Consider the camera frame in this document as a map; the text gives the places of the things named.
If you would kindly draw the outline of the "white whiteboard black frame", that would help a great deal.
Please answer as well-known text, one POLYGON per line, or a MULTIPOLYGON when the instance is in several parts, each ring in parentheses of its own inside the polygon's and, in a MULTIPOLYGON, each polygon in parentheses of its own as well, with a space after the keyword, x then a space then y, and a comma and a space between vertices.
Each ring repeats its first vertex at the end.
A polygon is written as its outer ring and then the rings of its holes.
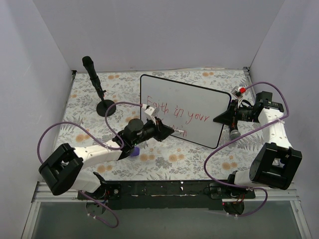
POLYGON ((174 129, 174 137, 211 149, 218 147, 223 124, 213 119, 231 102, 227 92, 143 74, 140 102, 159 108, 158 118, 174 129))

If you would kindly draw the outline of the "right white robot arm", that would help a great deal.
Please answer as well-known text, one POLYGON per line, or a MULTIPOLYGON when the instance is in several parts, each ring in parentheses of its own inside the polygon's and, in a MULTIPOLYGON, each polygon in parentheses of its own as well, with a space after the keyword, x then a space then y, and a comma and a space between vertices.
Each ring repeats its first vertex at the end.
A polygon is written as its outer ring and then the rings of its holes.
POLYGON ((302 153, 293 149, 285 132, 281 103, 273 102, 272 93, 262 91, 252 105, 247 100, 232 100, 228 109, 214 118, 214 122, 230 129, 230 139, 240 136, 239 121, 257 122, 263 129, 264 145, 253 160, 250 169, 234 171, 227 179, 226 194, 239 197, 244 186, 286 190, 290 186, 302 160, 302 153))

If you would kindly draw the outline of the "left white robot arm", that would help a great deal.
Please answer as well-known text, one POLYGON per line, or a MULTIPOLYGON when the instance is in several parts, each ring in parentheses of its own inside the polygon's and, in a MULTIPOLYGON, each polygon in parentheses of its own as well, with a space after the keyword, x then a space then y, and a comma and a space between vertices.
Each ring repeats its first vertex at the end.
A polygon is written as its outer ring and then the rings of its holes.
POLYGON ((41 161, 39 173, 54 196, 70 189, 86 191, 95 199, 105 196, 106 187, 96 175, 86 174, 85 168, 99 163, 118 161, 133 154, 138 144, 151 138, 163 141, 174 129, 163 124, 158 118, 147 120, 132 119, 126 127, 106 143, 98 142, 88 147, 60 145, 46 160, 41 161))

